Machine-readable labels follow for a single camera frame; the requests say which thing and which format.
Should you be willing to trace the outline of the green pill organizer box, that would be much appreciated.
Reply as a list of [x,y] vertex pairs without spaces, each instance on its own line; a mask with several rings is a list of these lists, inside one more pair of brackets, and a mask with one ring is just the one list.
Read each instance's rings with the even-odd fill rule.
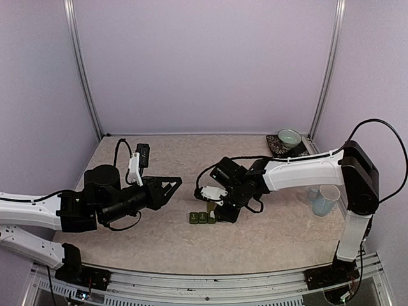
[[190,212],[189,224],[215,224],[217,222],[215,216],[215,203],[207,203],[206,211],[202,212]]

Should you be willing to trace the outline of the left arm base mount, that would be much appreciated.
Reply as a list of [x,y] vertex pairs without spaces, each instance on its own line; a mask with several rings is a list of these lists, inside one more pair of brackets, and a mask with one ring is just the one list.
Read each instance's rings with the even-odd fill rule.
[[111,274],[109,270],[90,266],[63,265],[55,271],[55,278],[88,289],[106,291]]

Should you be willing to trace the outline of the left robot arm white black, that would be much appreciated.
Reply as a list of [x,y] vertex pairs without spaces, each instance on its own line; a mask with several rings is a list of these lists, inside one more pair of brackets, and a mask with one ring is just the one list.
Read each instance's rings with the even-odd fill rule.
[[139,143],[130,150],[125,175],[120,183],[117,161],[101,164],[84,173],[84,188],[56,191],[46,196],[1,193],[1,245],[31,258],[81,284],[89,278],[79,248],[45,240],[23,229],[37,226],[63,233],[95,231],[99,225],[111,231],[123,217],[140,219],[145,208],[159,210],[182,185],[180,177],[143,176],[149,165],[150,147]]

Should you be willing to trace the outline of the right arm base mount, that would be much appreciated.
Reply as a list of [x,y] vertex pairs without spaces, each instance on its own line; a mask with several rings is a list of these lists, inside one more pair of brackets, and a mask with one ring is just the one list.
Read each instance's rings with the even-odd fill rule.
[[304,271],[304,276],[308,290],[314,290],[349,282],[352,279],[358,279],[360,273],[358,269],[354,267],[334,268],[330,265],[307,269]]

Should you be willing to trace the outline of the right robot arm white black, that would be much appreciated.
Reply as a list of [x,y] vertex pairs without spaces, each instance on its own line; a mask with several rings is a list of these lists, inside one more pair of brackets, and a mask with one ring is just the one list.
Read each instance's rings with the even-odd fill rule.
[[378,169],[351,136],[340,148],[325,153],[285,159],[254,156],[252,160],[250,169],[237,164],[236,157],[224,157],[209,166],[207,171],[220,186],[196,185],[194,197],[215,203],[216,220],[234,223],[242,208],[251,200],[260,203],[264,194],[292,187],[343,186],[347,213],[332,263],[309,269],[307,274],[318,273],[339,283],[363,268],[356,261],[383,199],[379,197]]

